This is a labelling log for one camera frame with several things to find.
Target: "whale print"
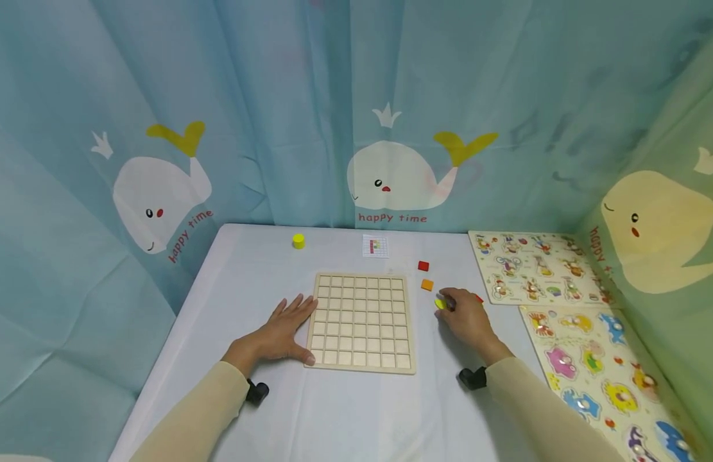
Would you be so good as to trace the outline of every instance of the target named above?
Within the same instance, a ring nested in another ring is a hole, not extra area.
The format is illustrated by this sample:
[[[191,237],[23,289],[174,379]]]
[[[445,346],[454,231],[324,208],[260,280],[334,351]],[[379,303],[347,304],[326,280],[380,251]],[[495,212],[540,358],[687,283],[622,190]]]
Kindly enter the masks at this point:
[[[454,188],[464,161],[497,138],[488,133],[464,145],[452,132],[440,132],[434,140],[443,145],[452,169],[437,181],[433,169],[413,148],[394,141],[377,141],[356,152],[348,162],[347,181],[357,207],[379,210],[425,210],[444,203]]]

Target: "grid square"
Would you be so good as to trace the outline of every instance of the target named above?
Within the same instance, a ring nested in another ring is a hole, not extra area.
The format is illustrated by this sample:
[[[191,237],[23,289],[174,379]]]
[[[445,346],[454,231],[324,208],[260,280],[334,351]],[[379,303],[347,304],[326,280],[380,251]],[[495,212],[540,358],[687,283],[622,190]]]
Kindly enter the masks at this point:
[[[401,354],[410,353],[410,347],[407,340],[395,340],[395,351]]]
[[[395,339],[405,339],[407,340],[407,327],[396,326],[395,327]]]
[[[371,368],[379,368],[380,360],[379,353],[370,353],[366,355],[366,364],[371,366]]]
[[[382,368],[394,368],[395,355],[382,353]]]
[[[338,355],[335,351],[326,351],[323,355],[323,364],[336,364]]]
[[[379,339],[366,339],[366,351],[379,351]]]
[[[366,353],[354,353],[353,361],[355,366],[366,366]]]
[[[338,352],[338,364],[342,366],[351,365],[351,351],[339,351]]]
[[[321,300],[307,344],[315,368],[415,373],[404,278],[318,274],[316,281]]]
[[[325,337],[323,336],[313,336],[312,348],[322,349],[325,345]]]
[[[382,351],[384,351],[384,353],[395,353],[395,341],[382,339]]]
[[[366,339],[363,337],[356,337],[354,339],[354,351],[365,351],[366,350]]]
[[[398,356],[398,368],[410,369],[410,356],[408,356],[408,355],[397,355],[397,356]]]

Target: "blue curtain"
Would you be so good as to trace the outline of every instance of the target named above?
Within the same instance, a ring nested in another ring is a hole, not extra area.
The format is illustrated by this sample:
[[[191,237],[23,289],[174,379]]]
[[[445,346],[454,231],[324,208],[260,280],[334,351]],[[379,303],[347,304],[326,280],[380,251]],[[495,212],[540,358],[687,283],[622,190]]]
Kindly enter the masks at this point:
[[[222,223],[571,232],[713,0],[0,0],[0,453],[102,461]]]

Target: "animal puzzle piece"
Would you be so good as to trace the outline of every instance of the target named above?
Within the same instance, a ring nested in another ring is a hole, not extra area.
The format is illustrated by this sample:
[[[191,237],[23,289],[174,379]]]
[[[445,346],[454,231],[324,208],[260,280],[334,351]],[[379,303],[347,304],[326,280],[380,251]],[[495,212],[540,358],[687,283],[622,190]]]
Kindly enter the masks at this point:
[[[616,316],[611,316],[601,312],[598,319],[608,325],[608,334],[610,335],[610,343],[625,345],[626,340],[623,337],[623,323]]]
[[[545,253],[546,255],[551,255],[551,245],[547,242],[545,242],[543,239],[541,239],[540,235],[532,235],[531,239],[533,239],[533,242],[535,243],[533,247],[539,249],[541,252]]]
[[[570,316],[564,316],[559,320],[559,323],[562,326],[579,329],[584,334],[590,334],[593,329],[592,320],[584,314],[573,314]]]
[[[601,373],[605,366],[600,358],[605,356],[605,350],[596,341],[590,340],[588,343],[580,347],[581,358],[583,358],[583,365],[590,372],[591,376],[595,376]]]
[[[566,235],[562,236],[562,239],[564,239],[567,243],[567,248],[570,249],[572,252],[576,253],[580,257],[585,254],[585,251],[581,249],[575,242],[574,239],[570,237],[566,237]]]
[[[477,248],[479,249],[479,252],[481,252],[483,255],[489,255],[490,252],[494,251],[494,248],[492,248],[492,244],[488,243],[485,240],[485,237],[483,235],[477,235]]]
[[[549,269],[549,265],[546,264],[545,259],[541,257],[540,255],[533,255],[533,258],[536,260],[536,272],[539,273],[543,277],[552,277],[554,276],[554,272]]]
[[[512,234],[503,234],[503,250],[506,253],[518,253],[520,250],[520,244],[515,242]]]
[[[536,281],[536,278],[527,278],[523,277],[523,285],[521,288],[526,291],[526,294],[528,296],[528,300],[531,300],[532,302],[537,302],[539,301],[539,297],[546,298],[546,293],[544,293],[543,289],[539,285],[539,283]]]
[[[531,320],[533,332],[540,337],[554,337],[556,334],[549,328],[549,317],[545,313],[531,311],[528,313],[528,319]]]
[[[494,286],[492,286],[492,298],[495,298],[496,300],[502,300],[507,296],[513,295],[513,291],[510,290],[510,288],[506,285],[505,281],[503,281],[502,276],[497,273],[494,273],[492,274],[492,277],[494,278]]]
[[[613,383],[610,380],[604,380],[603,394],[610,404],[618,410],[619,413],[629,415],[639,410],[639,402],[631,390],[624,384]]]
[[[554,370],[556,374],[566,377],[569,380],[574,380],[577,376],[577,368],[574,366],[572,357],[559,346],[555,346],[550,350],[544,352],[546,359],[549,360],[551,369]]]
[[[520,268],[522,264],[520,258],[518,257],[496,257],[495,261],[501,264],[501,266],[503,267],[503,274],[505,274],[507,277],[515,277],[515,272],[518,271],[518,268]]]
[[[655,425],[657,439],[662,447],[667,449],[669,455],[677,462],[694,462],[692,451],[687,442],[684,441],[684,436],[679,430],[668,422],[657,420]]]
[[[633,377],[631,380],[633,384],[637,386],[639,391],[649,400],[654,403],[659,402],[659,395],[657,393],[657,380],[651,375],[644,373],[641,364],[632,362],[633,365]]]
[[[600,419],[600,403],[596,402],[588,393],[580,395],[574,388],[565,388],[562,391],[562,400],[576,410],[586,422],[589,422],[591,418]]]
[[[630,452],[631,460],[635,462],[659,462],[654,454],[646,447],[646,437],[641,427],[633,425],[625,432],[626,447]]]
[[[571,261],[568,261],[567,259],[560,258],[559,261],[564,264],[564,268],[567,268],[569,272],[572,274],[574,277],[583,277],[585,276],[585,270],[583,267],[580,266],[580,262],[577,261],[577,259],[571,259]]]
[[[568,302],[572,303],[582,300],[583,294],[580,292],[580,289],[574,285],[572,278],[569,276],[562,276],[562,279],[564,279],[564,298],[566,298]]]

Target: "table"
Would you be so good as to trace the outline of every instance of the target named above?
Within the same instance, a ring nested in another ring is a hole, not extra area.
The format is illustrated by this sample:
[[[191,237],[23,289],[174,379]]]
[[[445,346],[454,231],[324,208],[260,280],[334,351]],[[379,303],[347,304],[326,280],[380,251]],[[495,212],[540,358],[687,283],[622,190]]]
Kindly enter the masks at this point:
[[[303,233],[306,248],[292,247]],[[390,258],[361,256],[363,233],[386,235]],[[430,272],[418,270],[430,262]],[[125,462],[161,418],[207,373],[233,339],[255,330],[277,303],[311,294],[318,271],[394,273],[407,278],[417,355],[415,375],[306,369],[296,361],[254,371],[271,392],[244,404],[214,461],[536,461],[487,389],[465,391],[456,375],[481,366],[433,316],[435,293],[466,287],[489,301],[465,234],[366,232],[224,225],[114,449]],[[486,303],[497,334],[543,377],[516,307]],[[305,344],[307,323],[298,331]]]

